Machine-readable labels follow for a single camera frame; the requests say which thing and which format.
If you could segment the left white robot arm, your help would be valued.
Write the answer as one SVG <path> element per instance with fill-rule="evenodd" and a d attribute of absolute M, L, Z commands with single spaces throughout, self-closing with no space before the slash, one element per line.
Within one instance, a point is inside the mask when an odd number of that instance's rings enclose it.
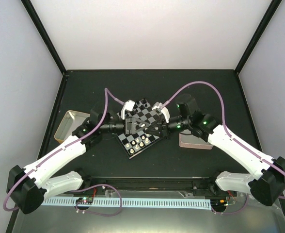
<path fill-rule="evenodd" d="M 102 140 L 103 133 L 135 134 L 146 129 L 150 123 L 135 116 L 126 116 L 132 110 L 125 104 L 121 115 L 112 117 L 105 110 L 93 119 L 89 117 L 78 126 L 66 140 L 41 159 L 20 167 L 10 169 L 6 188 L 6 199 L 15 203 L 13 210 L 30 214 L 41 204 L 58 194 L 68 191 L 88 193 L 91 181 L 77 171 L 55 177 L 54 174 L 72 160 L 83 155 L 88 149 Z"/>

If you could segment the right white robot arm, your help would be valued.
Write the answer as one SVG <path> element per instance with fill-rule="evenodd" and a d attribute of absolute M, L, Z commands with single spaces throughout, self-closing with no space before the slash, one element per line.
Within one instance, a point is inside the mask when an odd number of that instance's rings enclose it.
<path fill-rule="evenodd" d="M 194 97 L 187 95 L 177 103 L 179 115 L 170 117 L 162 103 L 156 102 L 152 109 L 160 118 L 147 128 L 149 134 L 168 137 L 173 132 L 189 130 L 191 134 L 219 148 L 242 165 L 247 173 L 220 172 L 207 188 L 210 194 L 223 191 L 251 194 L 265 206 L 272 206 L 285 190 L 285 159 L 270 155 L 243 141 L 212 115 L 203 114 Z"/>

